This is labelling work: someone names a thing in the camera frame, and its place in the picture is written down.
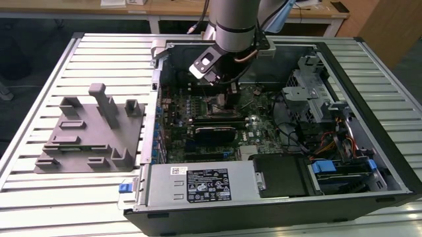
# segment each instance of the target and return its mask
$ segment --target power supply label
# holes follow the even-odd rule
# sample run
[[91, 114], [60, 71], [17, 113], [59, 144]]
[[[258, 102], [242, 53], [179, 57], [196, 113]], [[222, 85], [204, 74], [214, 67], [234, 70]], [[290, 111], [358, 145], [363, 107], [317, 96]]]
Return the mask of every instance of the power supply label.
[[188, 170], [186, 177], [190, 203], [231, 200], [227, 169]]

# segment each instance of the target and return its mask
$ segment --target desk leg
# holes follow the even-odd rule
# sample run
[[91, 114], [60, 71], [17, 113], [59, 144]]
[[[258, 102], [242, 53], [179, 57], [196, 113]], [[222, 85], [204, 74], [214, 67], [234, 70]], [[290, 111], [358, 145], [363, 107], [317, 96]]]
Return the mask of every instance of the desk leg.
[[148, 16], [151, 34], [159, 34], [159, 16]]
[[343, 23], [342, 18], [333, 19], [331, 24], [329, 25], [323, 37], [335, 37], [338, 30], [341, 29], [342, 23]]

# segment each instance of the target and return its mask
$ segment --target blue tab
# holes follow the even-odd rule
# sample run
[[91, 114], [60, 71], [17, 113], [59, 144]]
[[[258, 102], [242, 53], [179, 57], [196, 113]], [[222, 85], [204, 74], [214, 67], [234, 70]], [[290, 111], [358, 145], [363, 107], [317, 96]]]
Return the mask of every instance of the blue tab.
[[377, 170], [377, 164], [375, 161], [373, 159], [369, 159], [369, 166], [371, 170]]
[[119, 184], [119, 193], [130, 194], [132, 192], [132, 184]]
[[312, 164], [312, 171], [314, 171], [315, 174], [321, 172], [321, 169], [319, 169], [317, 163]]
[[321, 173], [321, 172], [335, 172], [335, 166], [333, 161], [330, 160], [318, 160], [312, 164], [312, 171], [314, 173]]

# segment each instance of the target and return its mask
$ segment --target motherboard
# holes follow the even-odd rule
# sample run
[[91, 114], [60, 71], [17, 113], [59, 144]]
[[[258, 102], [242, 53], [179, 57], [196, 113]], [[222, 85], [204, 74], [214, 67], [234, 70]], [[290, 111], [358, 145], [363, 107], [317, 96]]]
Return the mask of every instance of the motherboard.
[[[242, 85], [239, 103], [224, 109], [218, 105], [218, 96], [207, 96], [204, 89], [203, 95], [192, 93], [190, 87], [166, 90], [167, 163], [243, 160], [248, 152], [251, 155], [282, 153], [284, 148], [271, 114], [274, 97], [275, 93], [266, 92], [262, 85]], [[227, 133], [220, 131], [222, 137], [214, 138], [207, 134], [210, 127], [226, 129]], [[227, 141], [215, 144], [212, 140], [206, 143], [196, 141], [200, 129], [204, 136]]]

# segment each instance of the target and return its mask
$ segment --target slotted aluminum table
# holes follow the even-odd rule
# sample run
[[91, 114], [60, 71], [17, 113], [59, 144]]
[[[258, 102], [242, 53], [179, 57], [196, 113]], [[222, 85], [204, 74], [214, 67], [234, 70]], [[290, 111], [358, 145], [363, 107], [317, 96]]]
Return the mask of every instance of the slotted aluminum table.
[[[199, 40], [184, 35], [84, 34], [64, 51], [39, 98], [0, 160], [0, 236], [143, 236], [123, 217], [118, 201], [132, 204], [132, 194], [119, 200], [118, 185], [136, 177], [124, 173], [35, 174], [41, 154], [61, 114], [63, 96], [93, 103], [88, 86], [107, 85], [115, 102], [148, 103], [154, 75], [154, 40]], [[276, 37], [278, 41], [325, 41], [377, 118], [422, 177], [422, 108], [363, 42], [353, 38]], [[385, 208], [359, 219], [331, 224], [231, 231], [195, 236], [421, 236], [422, 202]]]

